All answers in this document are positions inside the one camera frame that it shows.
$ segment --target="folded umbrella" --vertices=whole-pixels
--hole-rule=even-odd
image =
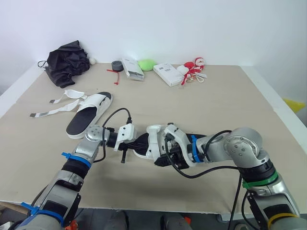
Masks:
[[[49,53],[45,67],[50,80],[61,88],[73,85],[72,76],[81,75],[90,68],[87,53],[74,41]]]

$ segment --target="black cable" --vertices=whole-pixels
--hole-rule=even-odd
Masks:
[[[46,188],[47,188],[47,185],[46,185],[46,187],[43,188],[43,189],[39,192],[39,194],[37,194],[37,196],[34,198],[34,200],[33,200],[32,203],[31,203],[31,206],[32,206],[32,207],[35,205],[36,201],[38,200],[38,198],[40,197],[40,195],[42,195],[42,193],[44,192],[44,190],[45,190]],[[31,210],[28,211],[27,217],[29,217],[30,215],[31,215]]]
[[[234,214],[235,214],[235,210],[236,210],[236,203],[237,203],[237,201],[238,201],[238,197],[239,197],[239,193],[240,193],[240,188],[241,188],[241,183],[242,183],[242,176],[240,175],[240,176],[239,176],[238,187],[237,187],[237,189],[236,189],[235,200],[234,200],[234,204],[233,204],[233,206],[232,206],[231,215],[230,215],[230,220],[229,220],[229,223],[228,223],[228,228],[227,228],[227,230],[230,230],[230,226],[231,226],[232,220],[233,220],[233,218],[234,218]]]
[[[217,167],[214,167],[214,168],[210,168],[210,169],[207,169],[199,174],[196,174],[196,175],[187,175],[185,174],[184,172],[182,172],[179,168],[177,168],[177,166],[173,163],[171,157],[169,156],[169,152],[168,152],[168,146],[167,146],[167,138],[165,138],[165,152],[166,152],[166,155],[167,155],[167,158],[169,160],[169,162],[171,163],[171,165],[173,166],[173,168],[178,172],[180,173],[182,176],[184,177],[187,177],[189,179],[194,179],[194,178],[198,178],[200,176],[203,176],[207,173],[210,173],[214,170],[218,170],[218,169],[238,169],[237,167],[235,166],[217,166]]]
[[[73,218],[73,219],[77,219],[77,217],[83,212],[84,208],[81,209],[81,211]]]
[[[115,113],[119,112],[120,110],[126,110],[127,113],[128,113],[128,119],[131,120],[131,115],[130,115],[129,110],[128,110],[127,108],[120,108],[120,109],[115,110],[115,111],[106,119],[106,121],[103,123],[102,127],[104,127],[104,126],[106,125],[106,123],[110,120],[110,118],[111,118]]]
[[[40,68],[41,68],[41,67],[44,67],[44,65],[46,64],[46,62],[47,62],[47,61],[39,61],[39,62],[37,63],[37,66],[40,67]]]
[[[104,156],[100,158],[99,160],[95,160],[94,163],[103,161],[106,158],[105,130],[106,128],[103,127],[102,128],[102,149],[103,149]]]
[[[9,228],[8,230],[13,230],[16,228],[17,225],[21,224],[22,222],[24,221],[24,219],[21,219],[19,221],[16,221],[15,223],[13,223]]]
[[[231,133],[231,132],[232,132],[231,130],[223,130],[223,131],[218,132],[217,134],[213,135],[213,136],[208,140],[208,142],[207,142],[207,144],[206,144],[206,147],[205,147],[205,149],[204,149],[204,151],[203,151],[203,153],[205,154],[205,156],[207,156],[207,151],[208,151],[208,149],[209,149],[209,146],[210,146],[211,142],[212,142],[214,139],[216,139],[219,135],[221,135],[221,134],[223,134],[223,133]]]
[[[105,130],[106,130],[106,128],[105,128],[105,125],[106,125],[106,123],[110,120],[110,118],[111,118],[114,114],[116,114],[117,112],[119,112],[119,111],[121,111],[121,110],[126,110],[127,113],[128,113],[127,124],[132,123],[131,114],[130,114],[130,112],[129,112],[129,110],[128,110],[127,108],[120,108],[120,109],[115,110],[115,111],[105,120],[105,122],[102,124],[102,128],[103,128],[103,129],[102,129],[102,149],[103,149],[104,155],[103,155],[103,157],[102,157],[101,159],[95,160],[94,163],[103,161],[103,160],[106,158],[106,143],[105,143]]]
[[[250,223],[250,221],[246,218],[245,214],[244,214],[244,205],[245,205],[245,201],[246,201],[246,198],[248,196],[248,190],[246,191],[245,195],[244,195],[244,198],[243,198],[243,201],[242,201],[242,207],[241,207],[241,213],[242,213],[242,216],[243,216],[243,219],[246,221],[247,224],[249,224],[254,230],[259,230],[257,229],[254,225],[252,225]]]

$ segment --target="white box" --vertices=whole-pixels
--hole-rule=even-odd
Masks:
[[[177,71],[172,65],[163,63],[155,65],[153,70],[169,85],[174,86],[180,84],[184,76]]]
[[[144,81],[144,73],[136,60],[129,57],[123,57],[121,63],[123,64],[127,78]]]

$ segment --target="yellow object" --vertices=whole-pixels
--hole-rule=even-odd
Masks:
[[[283,100],[290,107],[290,109],[292,109],[292,111],[295,113],[300,111],[302,108],[306,106],[306,104],[302,102],[295,102],[295,101],[285,99],[285,98],[283,98]]]
[[[278,219],[278,218],[281,218],[281,217],[298,217],[297,215],[295,214],[292,214],[292,213],[279,213],[279,214],[276,214],[274,216],[272,216],[269,221],[268,221],[268,229],[270,229],[271,227],[271,224],[274,220]]]

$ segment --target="green ball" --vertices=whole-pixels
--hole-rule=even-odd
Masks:
[[[154,60],[145,59],[138,61],[138,64],[143,71],[151,71],[157,63]]]

